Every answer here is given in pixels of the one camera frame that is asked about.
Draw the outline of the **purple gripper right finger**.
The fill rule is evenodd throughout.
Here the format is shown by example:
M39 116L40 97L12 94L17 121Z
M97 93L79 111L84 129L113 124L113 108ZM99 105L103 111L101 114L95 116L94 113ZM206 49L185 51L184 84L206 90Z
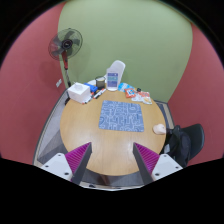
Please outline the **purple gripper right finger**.
M136 142L133 143L133 154L137 162L143 184L147 185L151 183L153 181L151 174L159 160L159 155Z

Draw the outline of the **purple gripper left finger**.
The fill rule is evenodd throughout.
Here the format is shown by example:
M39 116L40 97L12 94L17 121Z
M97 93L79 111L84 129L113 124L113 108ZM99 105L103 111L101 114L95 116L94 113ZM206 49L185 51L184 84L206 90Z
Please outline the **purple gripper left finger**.
M70 166L70 169L72 170L71 181L73 183L77 185L80 184L91 153L92 144L88 142L65 154L66 160Z

